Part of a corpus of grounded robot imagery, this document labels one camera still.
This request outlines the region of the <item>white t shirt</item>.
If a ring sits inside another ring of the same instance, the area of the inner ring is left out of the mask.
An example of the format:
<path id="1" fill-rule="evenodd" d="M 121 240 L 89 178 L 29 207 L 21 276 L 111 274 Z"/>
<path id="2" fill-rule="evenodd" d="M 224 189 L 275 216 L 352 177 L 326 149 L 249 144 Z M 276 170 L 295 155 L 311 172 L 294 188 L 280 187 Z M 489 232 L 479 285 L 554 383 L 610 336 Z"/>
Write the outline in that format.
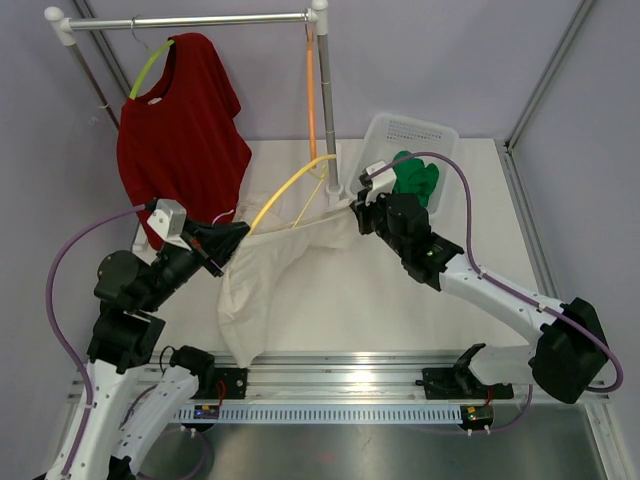
<path id="1" fill-rule="evenodd" d="M 239 205 L 235 218 L 258 225 L 225 267 L 217 303 L 220 333 L 240 368 L 265 351 L 271 304 L 285 270 L 312 248 L 344 250 L 358 235 L 347 199 L 300 221 L 272 211 L 259 217 L 260 200 Z"/>

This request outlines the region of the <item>green t shirt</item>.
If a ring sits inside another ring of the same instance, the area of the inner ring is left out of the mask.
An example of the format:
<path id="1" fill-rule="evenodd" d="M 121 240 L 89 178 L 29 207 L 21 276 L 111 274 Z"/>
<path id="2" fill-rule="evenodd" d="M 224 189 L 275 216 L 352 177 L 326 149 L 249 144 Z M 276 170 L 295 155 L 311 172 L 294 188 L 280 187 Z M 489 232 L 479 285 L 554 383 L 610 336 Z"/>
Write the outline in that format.
<path id="1" fill-rule="evenodd" d="M 427 208 L 436 190 L 440 171 L 434 163 L 424 164 L 421 158 L 411 158 L 393 167 L 396 181 L 392 192 L 413 194 Z"/>

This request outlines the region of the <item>yellow hanger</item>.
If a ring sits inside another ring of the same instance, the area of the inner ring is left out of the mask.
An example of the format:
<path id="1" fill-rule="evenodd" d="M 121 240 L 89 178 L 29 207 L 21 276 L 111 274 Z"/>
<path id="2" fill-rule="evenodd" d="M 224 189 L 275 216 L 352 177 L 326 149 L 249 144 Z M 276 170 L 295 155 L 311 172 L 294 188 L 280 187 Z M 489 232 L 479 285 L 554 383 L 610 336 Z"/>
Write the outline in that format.
<path id="1" fill-rule="evenodd" d="M 281 157 L 252 160 L 240 185 L 239 199 L 217 213 L 213 222 L 245 222 L 251 233 L 296 228 L 331 203 L 325 186 L 336 154 L 317 155 L 307 162 Z"/>

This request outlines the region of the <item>orange hanger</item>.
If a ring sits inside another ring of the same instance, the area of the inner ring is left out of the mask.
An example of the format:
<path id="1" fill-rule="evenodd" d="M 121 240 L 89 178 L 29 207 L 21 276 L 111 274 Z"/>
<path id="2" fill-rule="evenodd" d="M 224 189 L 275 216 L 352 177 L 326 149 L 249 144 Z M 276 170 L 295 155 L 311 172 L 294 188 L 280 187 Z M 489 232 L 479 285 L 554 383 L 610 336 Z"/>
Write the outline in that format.
<path id="1" fill-rule="evenodd" d="M 307 94 L 307 123 L 309 134 L 309 153 L 310 159 L 314 160 L 317 156 L 317 140 L 316 140 L 316 106 L 315 106 L 315 85 L 314 85 L 314 64 L 313 64 L 313 45 L 314 35 L 310 27 L 305 27 L 306 38 L 306 94 Z"/>

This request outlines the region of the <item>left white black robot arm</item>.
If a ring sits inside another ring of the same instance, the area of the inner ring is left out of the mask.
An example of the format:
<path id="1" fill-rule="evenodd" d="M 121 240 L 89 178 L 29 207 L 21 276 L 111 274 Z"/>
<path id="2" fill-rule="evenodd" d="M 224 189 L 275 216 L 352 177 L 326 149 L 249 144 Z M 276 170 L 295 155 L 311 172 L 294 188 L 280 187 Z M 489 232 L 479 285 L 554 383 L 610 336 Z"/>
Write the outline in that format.
<path id="1" fill-rule="evenodd" d="M 193 400 L 195 420 L 217 420 L 226 400 L 246 395 L 248 372 L 219 368 L 214 355 L 176 349 L 144 401 L 133 389 L 153 356 L 165 323 L 160 306 L 198 271 L 213 277 L 248 234 L 244 222 L 206 226 L 185 221 L 179 245 L 167 243 L 152 263 L 131 251 L 107 255 L 94 295 L 100 314 L 79 371 L 84 392 L 46 479 L 133 479 L 166 426 Z"/>

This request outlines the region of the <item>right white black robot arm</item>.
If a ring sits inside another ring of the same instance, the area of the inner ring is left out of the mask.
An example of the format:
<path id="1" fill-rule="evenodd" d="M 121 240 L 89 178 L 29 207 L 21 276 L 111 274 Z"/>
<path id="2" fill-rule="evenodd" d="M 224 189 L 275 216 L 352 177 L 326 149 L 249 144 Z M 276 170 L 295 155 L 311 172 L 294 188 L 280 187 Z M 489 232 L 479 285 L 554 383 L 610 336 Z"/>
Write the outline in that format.
<path id="1" fill-rule="evenodd" d="M 525 344 L 476 343 L 450 367 L 424 369 L 429 399 L 511 399 L 516 384 L 536 384 L 552 398 L 575 403 L 605 366 L 606 338 L 596 309 L 528 291 L 472 266 L 455 243 L 432 231 L 429 215 L 411 194 L 381 194 L 350 205 L 362 235 L 376 234 L 408 275 L 458 297 L 510 327 Z"/>

